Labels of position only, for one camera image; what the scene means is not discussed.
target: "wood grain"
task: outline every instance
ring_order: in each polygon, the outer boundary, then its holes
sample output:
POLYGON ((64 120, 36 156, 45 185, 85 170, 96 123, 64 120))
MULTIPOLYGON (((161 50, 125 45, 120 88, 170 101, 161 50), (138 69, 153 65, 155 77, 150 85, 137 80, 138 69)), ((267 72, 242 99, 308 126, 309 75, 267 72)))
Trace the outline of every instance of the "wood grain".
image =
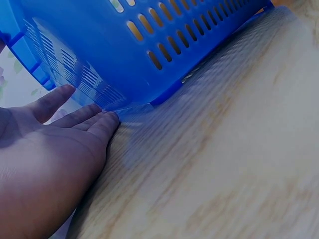
POLYGON ((68 238, 319 238, 319 51, 302 21, 277 8, 163 105, 122 111, 68 238))

